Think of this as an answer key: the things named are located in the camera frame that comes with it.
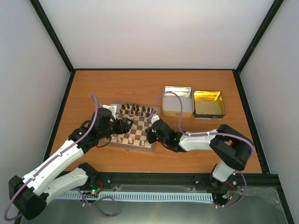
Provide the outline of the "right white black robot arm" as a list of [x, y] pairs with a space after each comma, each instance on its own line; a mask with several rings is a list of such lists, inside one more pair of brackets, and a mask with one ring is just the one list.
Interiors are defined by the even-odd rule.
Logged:
[[206, 133], [175, 132], [163, 120], [145, 129], [147, 141], [161, 143], [175, 153], [211, 150], [220, 158], [212, 169], [207, 186], [220, 189], [235, 171], [243, 171], [254, 153], [252, 141], [228, 125]]

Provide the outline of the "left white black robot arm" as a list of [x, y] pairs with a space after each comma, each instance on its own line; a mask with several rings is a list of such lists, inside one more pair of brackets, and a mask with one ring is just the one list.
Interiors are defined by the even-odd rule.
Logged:
[[101, 139], [128, 133], [133, 120], [116, 117], [116, 105], [96, 108], [90, 120], [75, 129], [64, 144], [47, 160], [23, 177], [13, 176], [8, 182], [10, 205], [27, 220], [34, 219], [60, 194], [85, 185], [92, 188], [97, 171], [88, 163], [80, 164], [68, 175], [58, 175], [72, 162], [98, 145]]

